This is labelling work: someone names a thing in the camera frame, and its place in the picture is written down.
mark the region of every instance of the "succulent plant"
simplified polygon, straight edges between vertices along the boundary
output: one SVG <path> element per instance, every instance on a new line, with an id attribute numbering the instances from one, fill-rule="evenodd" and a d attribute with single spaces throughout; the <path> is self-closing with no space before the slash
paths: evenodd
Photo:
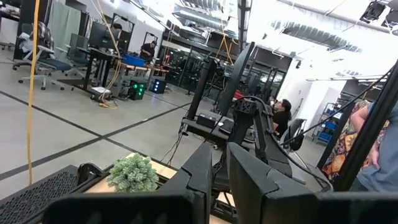
<path id="1" fill-rule="evenodd" d="M 108 185 L 115 187 L 117 192 L 145 192 L 156 190 L 158 180 L 150 157 L 144 158 L 134 154 L 114 163 L 108 177 Z"/>

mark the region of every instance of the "hand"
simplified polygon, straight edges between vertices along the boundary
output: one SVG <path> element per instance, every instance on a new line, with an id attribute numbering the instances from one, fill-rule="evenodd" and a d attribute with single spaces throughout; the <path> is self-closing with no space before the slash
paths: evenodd
<path id="1" fill-rule="evenodd" d="M 377 148 L 376 144 L 373 144 L 369 153 L 369 163 L 374 165 L 377 170 L 380 169 L 379 156 L 379 149 Z"/>

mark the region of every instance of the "concrete floor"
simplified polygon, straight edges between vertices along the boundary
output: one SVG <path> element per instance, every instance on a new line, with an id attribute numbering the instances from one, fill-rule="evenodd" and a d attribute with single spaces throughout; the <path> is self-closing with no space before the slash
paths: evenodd
<path id="1" fill-rule="evenodd" d="M 19 84 L 20 77 L 29 76 L 29 68 L 12 70 L 11 51 L 0 51 L 0 199 L 28 185 L 27 100 L 29 84 Z M 53 74 L 54 78 L 65 78 Z M 35 83 L 32 124 L 31 157 L 33 180 L 68 166 L 92 162 L 100 168 L 131 152 L 139 151 L 161 160 L 177 139 L 182 116 L 187 112 L 192 96 L 181 90 L 164 95 L 148 92 L 141 101 L 118 102 L 118 109 L 104 109 L 89 99 L 89 95 L 75 89 L 47 85 L 40 90 Z M 200 111 L 211 108 L 203 101 Z M 172 161 L 179 168 L 201 144 L 202 140 L 189 135 L 182 139 Z M 213 151 L 214 162 L 220 151 Z M 299 154 L 304 161 L 316 165 L 323 147 L 305 142 Z M 170 154 L 164 159 L 167 162 Z M 315 180 L 294 168 L 308 187 L 317 188 Z"/>

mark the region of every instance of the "dark hair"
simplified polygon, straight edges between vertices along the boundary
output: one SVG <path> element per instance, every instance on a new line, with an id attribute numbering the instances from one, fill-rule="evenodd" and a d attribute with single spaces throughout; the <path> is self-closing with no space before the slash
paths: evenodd
<path id="1" fill-rule="evenodd" d="M 288 100 L 283 99 L 282 106 L 285 108 L 285 113 L 287 113 L 288 119 L 291 120 L 292 113 L 290 112 L 290 110 L 292 109 L 292 105 L 290 104 L 290 102 Z"/>
<path id="2" fill-rule="evenodd" d="M 121 24 L 113 24 L 114 29 L 123 29 Z"/>

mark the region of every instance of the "computer tower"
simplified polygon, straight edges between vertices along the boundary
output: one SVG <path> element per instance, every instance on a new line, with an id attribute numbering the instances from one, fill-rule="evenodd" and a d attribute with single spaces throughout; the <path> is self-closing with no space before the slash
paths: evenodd
<path id="1" fill-rule="evenodd" d="M 166 89 L 166 84 L 166 81 L 160 81 L 158 79 L 155 79 L 154 85 L 150 90 L 154 93 L 163 94 L 164 90 Z"/>
<path id="2" fill-rule="evenodd" d="M 147 86 L 146 82 L 131 81 L 129 89 L 129 99 L 142 100 L 142 98 L 144 97 L 146 86 Z"/>

